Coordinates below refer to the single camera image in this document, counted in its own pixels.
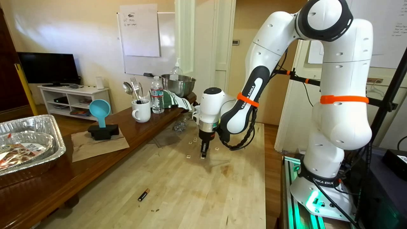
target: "mug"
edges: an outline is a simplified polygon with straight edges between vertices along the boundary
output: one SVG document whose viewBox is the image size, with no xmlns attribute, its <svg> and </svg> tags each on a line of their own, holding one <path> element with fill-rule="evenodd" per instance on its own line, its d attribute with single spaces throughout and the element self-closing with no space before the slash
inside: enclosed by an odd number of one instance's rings
<svg viewBox="0 0 407 229">
<path fill-rule="evenodd" d="M 142 123 L 147 122 L 151 118 L 151 108 L 149 100 L 133 100 L 131 102 L 131 107 L 131 116 L 136 119 L 136 122 Z"/>
</svg>

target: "white cabinet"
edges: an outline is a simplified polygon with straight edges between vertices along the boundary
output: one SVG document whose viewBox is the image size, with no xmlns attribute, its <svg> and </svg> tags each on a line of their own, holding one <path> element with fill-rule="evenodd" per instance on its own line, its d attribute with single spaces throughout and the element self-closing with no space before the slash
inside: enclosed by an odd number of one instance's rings
<svg viewBox="0 0 407 229">
<path fill-rule="evenodd" d="M 89 104 L 95 99 L 109 102 L 108 89 L 38 86 L 48 113 L 84 119 L 95 118 L 89 112 Z"/>
</svg>

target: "aluminum tray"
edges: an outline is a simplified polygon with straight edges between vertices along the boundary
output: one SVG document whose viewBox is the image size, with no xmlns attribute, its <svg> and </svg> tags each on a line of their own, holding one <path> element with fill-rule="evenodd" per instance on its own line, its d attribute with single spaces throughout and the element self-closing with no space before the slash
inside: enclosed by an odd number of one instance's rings
<svg viewBox="0 0 407 229">
<path fill-rule="evenodd" d="M 0 170 L 0 188 L 42 174 L 66 151 L 60 128 L 54 117 L 51 114 L 32 116 L 0 123 L 0 135 L 20 131 L 35 131 L 52 135 L 52 151 L 46 158 L 38 158 L 38 160 L 34 159 L 32 161 Z"/>
</svg>

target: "television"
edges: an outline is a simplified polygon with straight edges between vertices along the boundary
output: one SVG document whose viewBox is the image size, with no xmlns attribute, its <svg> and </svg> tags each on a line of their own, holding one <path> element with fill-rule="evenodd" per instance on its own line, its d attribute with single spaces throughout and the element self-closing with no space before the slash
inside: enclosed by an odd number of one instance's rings
<svg viewBox="0 0 407 229">
<path fill-rule="evenodd" d="M 80 84 L 74 55 L 18 52 L 26 81 L 48 86 Z"/>
</svg>

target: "floor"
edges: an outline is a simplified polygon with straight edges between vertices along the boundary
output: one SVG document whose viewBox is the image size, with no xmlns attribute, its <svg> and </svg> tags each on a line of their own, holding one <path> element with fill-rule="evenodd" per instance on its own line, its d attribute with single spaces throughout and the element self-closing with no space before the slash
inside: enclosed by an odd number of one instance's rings
<svg viewBox="0 0 407 229">
<path fill-rule="evenodd" d="M 46 113 L 43 105 L 37 107 L 38 113 Z M 29 107 L 19 107 L 0 112 L 0 122 L 32 116 Z M 90 121 L 63 116 L 54 116 L 62 135 L 70 135 L 82 130 L 84 123 Z M 264 156 L 266 156 L 266 224 L 274 228 L 280 216 L 281 206 L 281 160 L 282 155 L 273 150 L 277 126 L 264 126 Z"/>
</svg>

